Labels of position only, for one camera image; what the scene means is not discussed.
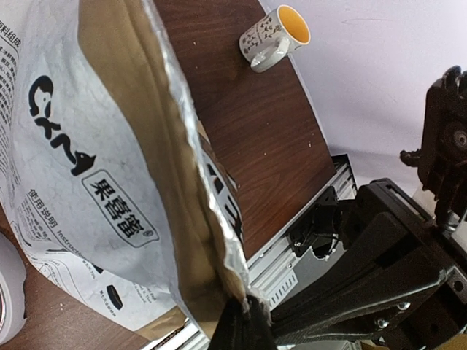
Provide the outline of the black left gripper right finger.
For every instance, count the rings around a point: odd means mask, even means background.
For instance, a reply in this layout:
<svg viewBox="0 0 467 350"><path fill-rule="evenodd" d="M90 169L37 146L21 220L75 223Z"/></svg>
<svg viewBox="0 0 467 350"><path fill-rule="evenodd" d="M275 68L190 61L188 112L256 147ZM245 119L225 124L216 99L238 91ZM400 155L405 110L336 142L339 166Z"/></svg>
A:
<svg viewBox="0 0 467 350"><path fill-rule="evenodd" d="M260 302L247 298L248 311L242 315L242 348L246 350L276 350L270 327Z"/></svg>

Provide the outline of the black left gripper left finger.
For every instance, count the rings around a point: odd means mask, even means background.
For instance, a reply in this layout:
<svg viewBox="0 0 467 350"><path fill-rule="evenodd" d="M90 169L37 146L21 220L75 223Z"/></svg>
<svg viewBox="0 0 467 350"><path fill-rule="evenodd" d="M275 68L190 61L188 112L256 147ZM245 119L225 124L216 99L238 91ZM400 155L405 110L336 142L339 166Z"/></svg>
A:
<svg viewBox="0 0 467 350"><path fill-rule="evenodd" d="M230 299L223 309L209 350L238 350L242 348L242 306L237 299Z"/></svg>

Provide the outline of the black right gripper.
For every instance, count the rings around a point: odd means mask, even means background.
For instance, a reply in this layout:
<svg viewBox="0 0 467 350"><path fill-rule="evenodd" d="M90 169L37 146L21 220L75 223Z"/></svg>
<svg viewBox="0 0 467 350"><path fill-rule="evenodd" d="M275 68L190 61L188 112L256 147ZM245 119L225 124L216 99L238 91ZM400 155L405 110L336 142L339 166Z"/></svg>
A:
<svg viewBox="0 0 467 350"><path fill-rule="evenodd" d="M466 245L389 179L360 188L344 225L349 249L272 311L280 345L376 340L435 349L466 329Z"/></svg>

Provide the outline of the dog food bag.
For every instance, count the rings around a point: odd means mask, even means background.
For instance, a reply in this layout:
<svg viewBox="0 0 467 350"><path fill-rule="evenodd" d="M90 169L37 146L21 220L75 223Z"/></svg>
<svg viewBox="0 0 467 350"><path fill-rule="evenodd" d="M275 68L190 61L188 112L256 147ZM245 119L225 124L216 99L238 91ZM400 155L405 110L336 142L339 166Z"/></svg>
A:
<svg viewBox="0 0 467 350"><path fill-rule="evenodd" d="M128 330L268 315L151 1L1 3L1 205L37 270Z"/></svg>

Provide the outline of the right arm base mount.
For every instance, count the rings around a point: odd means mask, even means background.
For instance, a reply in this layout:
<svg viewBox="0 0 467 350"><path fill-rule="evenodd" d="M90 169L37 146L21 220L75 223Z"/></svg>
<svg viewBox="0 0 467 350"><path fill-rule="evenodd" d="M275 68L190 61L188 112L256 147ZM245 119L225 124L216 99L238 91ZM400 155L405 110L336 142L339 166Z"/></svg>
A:
<svg viewBox="0 0 467 350"><path fill-rule="evenodd" d="M309 249L319 260L327 260L341 241L339 229L355 199L338 199L335 188L327 187L317 200L286 230L296 257Z"/></svg>

